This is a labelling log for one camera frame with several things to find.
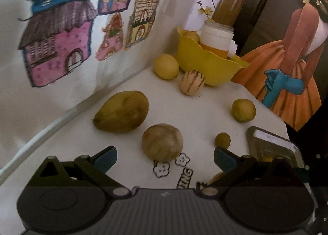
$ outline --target yellow bowl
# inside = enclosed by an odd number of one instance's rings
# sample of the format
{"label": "yellow bowl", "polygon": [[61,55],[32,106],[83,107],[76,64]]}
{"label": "yellow bowl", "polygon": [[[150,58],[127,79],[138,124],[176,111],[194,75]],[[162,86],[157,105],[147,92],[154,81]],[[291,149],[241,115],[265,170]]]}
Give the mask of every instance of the yellow bowl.
{"label": "yellow bowl", "polygon": [[249,66],[235,55],[232,58],[223,59],[212,52],[203,50],[194,40],[183,36],[184,30],[177,28],[179,33],[179,46],[176,59],[180,68],[187,72],[196,70],[205,77],[205,84],[219,86],[228,82],[242,68]]}

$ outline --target orange dress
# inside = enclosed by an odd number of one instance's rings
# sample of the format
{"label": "orange dress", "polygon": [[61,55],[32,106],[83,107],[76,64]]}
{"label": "orange dress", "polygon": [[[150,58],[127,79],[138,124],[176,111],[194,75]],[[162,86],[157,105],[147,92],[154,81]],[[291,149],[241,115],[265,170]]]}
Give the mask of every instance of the orange dress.
{"label": "orange dress", "polygon": [[321,106],[313,72],[322,54],[324,44],[307,55],[319,24],[319,13],[310,4],[296,10],[289,24],[285,38],[274,41],[249,52],[242,60],[250,63],[246,69],[239,71],[232,82],[242,84],[260,102],[267,91],[264,72],[280,69],[291,78],[302,79],[304,89],[301,95],[282,90],[270,110],[296,131],[312,117]]}

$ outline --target metal tray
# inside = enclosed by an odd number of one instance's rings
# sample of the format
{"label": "metal tray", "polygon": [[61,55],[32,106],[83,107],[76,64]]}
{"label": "metal tray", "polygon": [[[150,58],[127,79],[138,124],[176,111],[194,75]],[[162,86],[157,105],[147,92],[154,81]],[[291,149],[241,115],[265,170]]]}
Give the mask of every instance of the metal tray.
{"label": "metal tray", "polygon": [[246,132],[251,156],[261,162],[271,162],[275,157],[284,157],[290,165],[304,168],[300,150],[289,140],[259,127],[250,127]]}

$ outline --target striped melon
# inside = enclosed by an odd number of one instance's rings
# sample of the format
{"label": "striped melon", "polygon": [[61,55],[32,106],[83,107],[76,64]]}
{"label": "striped melon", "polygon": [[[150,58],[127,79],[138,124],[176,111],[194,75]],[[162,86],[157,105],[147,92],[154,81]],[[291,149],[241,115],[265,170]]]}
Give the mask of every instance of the striped melon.
{"label": "striped melon", "polygon": [[204,86],[205,78],[202,73],[188,71],[182,78],[181,91],[188,96],[194,96]]}

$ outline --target painted girl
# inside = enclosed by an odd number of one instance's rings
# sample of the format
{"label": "painted girl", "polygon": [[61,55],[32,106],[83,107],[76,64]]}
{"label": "painted girl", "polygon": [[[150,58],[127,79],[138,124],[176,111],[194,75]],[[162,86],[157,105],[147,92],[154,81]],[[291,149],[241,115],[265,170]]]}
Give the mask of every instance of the painted girl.
{"label": "painted girl", "polygon": [[297,131],[321,106],[313,73],[328,37],[328,0],[303,2],[284,39],[243,56],[250,66],[232,79]]}

